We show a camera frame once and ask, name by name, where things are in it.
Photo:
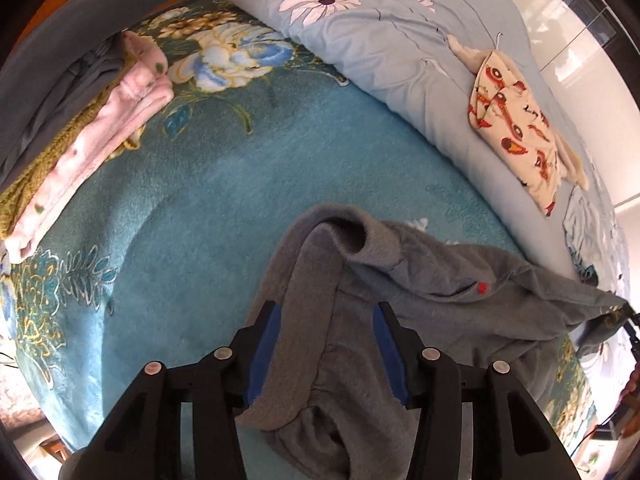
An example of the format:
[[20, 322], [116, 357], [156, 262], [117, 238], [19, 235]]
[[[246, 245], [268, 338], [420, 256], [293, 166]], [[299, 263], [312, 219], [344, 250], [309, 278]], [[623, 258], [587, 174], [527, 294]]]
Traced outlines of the pink folded garment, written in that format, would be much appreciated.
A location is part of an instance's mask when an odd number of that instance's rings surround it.
[[9, 262], [32, 256], [78, 188], [174, 97], [165, 53], [149, 36], [124, 33], [137, 62], [43, 180], [13, 232], [1, 240]]

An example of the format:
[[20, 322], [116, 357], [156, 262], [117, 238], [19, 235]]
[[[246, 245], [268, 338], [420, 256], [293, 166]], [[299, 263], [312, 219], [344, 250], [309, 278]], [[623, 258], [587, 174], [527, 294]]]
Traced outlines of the grey sweatpants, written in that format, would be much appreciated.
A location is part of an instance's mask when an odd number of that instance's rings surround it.
[[418, 416], [394, 398], [372, 328], [380, 302], [464, 365], [503, 360], [548, 399], [564, 338], [623, 299], [491, 246], [448, 245], [319, 205], [255, 245], [254, 306], [282, 309], [262, 395], [239, 418], [311, 479], [401, 479]]

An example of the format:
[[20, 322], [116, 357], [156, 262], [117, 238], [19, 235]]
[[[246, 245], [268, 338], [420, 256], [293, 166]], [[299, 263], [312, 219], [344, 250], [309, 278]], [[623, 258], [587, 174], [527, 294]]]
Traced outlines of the dark grey folded garment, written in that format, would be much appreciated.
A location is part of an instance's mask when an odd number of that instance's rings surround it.
[[22, 41], [1, 70], [1, 187], [8, 188], [62, 127], [124, 67], [114, 13], [96, 0], [65, 3]]

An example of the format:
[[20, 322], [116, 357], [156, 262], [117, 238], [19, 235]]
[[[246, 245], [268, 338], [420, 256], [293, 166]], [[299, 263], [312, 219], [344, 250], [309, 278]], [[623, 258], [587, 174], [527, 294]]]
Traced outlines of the olive knitted sweater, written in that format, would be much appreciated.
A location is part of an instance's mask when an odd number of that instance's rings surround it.
[[1, 193], [0, 235], [5, 240], [14, 230], [18, 218], [38, 191], [43, 180], [58, 163], [64, 152], [77, 139], [85, 126], [96, 119], [111, 92], [128, 70], [137, 62], [133, 54], [125, 54], [125, 64], [116, 78], [91, 102], [74, 116], [53, 138], [44, 150], [20, 173], [16, 180]]

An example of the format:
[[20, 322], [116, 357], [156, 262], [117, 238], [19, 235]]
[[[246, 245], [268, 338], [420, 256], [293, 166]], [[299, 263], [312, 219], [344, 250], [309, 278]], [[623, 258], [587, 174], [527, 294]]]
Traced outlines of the light blue daisy quilt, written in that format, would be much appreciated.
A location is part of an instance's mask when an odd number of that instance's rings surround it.
[[[599, 171], [539, 73], [512, 0], [229, 0], [335, 66], [404, 118], [480, 192], [533, 263], [626, 295], [628, 249]], [[450, 50], [500, 50], [521, 71], [550, 125], [582, 159], [588, 190], [563, 181], [545, 216], [469, 123], [475, 76]]]

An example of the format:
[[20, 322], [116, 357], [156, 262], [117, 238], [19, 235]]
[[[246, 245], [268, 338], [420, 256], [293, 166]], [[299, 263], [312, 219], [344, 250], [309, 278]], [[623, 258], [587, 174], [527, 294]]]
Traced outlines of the cream fox print garment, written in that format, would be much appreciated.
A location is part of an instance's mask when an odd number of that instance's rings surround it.
[[475, 76], [472, 128], [514, 173], [547, 217], [563, 181], [588, 190], [582, 159], [552, 125], [518, 66], [502, 51], [477, 50], [449, 35], [450, 50]]

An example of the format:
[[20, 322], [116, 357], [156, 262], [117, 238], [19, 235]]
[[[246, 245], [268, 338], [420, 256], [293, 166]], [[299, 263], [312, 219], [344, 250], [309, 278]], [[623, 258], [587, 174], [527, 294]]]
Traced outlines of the teal floral bed blanket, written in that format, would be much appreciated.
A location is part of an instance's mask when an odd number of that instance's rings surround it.
[[[128, 30], [163, 50], [174, 97], [1, 282], [18, 365], [72, 450], [146, 363], [196, 363], [254, 324], [255, 245], [315, 206], [540, 266], [416, 128], [229, 0], [191, 0]], [[242, 414], [247, 476], [309, 478]]]

